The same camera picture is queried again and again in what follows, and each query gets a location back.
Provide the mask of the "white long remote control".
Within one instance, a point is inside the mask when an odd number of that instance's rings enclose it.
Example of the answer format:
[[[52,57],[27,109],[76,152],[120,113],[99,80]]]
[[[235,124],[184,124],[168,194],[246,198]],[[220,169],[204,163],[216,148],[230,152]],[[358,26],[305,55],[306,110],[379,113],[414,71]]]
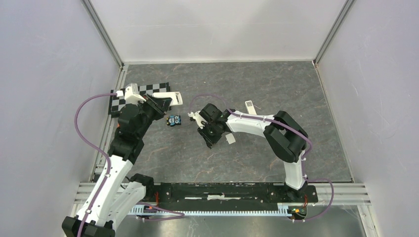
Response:
[[[257,115],[255,107],[253,105],[252,100],[248,100],[245,102],[247,113],[250,115]]]

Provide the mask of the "grey white remote control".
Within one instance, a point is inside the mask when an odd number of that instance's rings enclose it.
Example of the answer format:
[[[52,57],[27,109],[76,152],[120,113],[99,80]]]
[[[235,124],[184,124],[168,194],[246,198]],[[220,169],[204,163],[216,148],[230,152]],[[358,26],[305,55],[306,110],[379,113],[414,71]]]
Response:
[[[179,106],[183,104],[183,99],[181,93],[178,91],[175,92],[154,92],[152,94],[154,98],[159,99],[171,99],[170,106]]]

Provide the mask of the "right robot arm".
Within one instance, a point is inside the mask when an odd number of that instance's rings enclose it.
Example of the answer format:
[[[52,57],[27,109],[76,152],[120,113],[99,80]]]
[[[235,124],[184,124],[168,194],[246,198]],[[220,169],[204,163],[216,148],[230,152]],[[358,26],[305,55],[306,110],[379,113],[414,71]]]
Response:
[[[275,156],[284,163],[286,179],[285,194],[291,201],[305,196],[306,175],[302,157],[310,150],[311,142],[305,130],[285,111],[275,115],[251,115],[226,109],[219,110],[208,103],[188,116],[198,125],[197,131],[212,148],[223,133],[247,133],[266,139]]]

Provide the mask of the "black white checkerboard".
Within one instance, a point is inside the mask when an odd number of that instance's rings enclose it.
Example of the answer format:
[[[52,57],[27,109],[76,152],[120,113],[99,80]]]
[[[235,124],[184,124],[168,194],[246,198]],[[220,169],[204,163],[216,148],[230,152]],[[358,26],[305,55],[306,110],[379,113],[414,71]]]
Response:
[[[152,95],[155,92],[171,92],[169,82],[139,85],[138,92],[141,96],[145,94]],[[111,96],[108,106],[108,115],[112,118],[117,118],[120,115],[120,110],[126,105],[124,97],[118,97],[117,95]]]

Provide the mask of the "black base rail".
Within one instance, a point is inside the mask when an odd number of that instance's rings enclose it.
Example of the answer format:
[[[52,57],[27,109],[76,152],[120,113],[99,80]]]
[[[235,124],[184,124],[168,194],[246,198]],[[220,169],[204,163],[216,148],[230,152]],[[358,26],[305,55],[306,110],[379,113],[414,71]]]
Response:
[[[283,183],[155,183],[147,187],[146,203],[173,211],[274,210],[282,203],[302,206],[319,201],[315,186],[301,191]]]

